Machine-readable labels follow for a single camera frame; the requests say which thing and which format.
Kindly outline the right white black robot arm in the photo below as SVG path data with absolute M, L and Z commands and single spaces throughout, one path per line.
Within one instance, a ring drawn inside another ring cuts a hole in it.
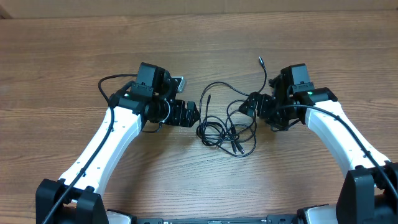
M 335 94 L 315 88 L 304 63 L 283 68 L 269 86 L 271 95 L 252 92 L 239 111 L 274 131 L 306 125 L 345 178 L 336 204 L 301 208 L 286 223 L 397 223 L 397 164 L 355 128 Z

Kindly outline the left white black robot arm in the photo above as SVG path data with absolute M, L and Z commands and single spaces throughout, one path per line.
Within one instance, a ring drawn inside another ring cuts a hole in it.
M 124 151 L 147 122 L 191 128 L 200 114 L 178 100 L 186 81 L 142 62 L 137 74 L 111 96 L 103 122 L 79 158 L 58 180 L 44 179 L 35 193 L 37 223 L 136 223 L 136 217 L 106 209 L 103 194 Z

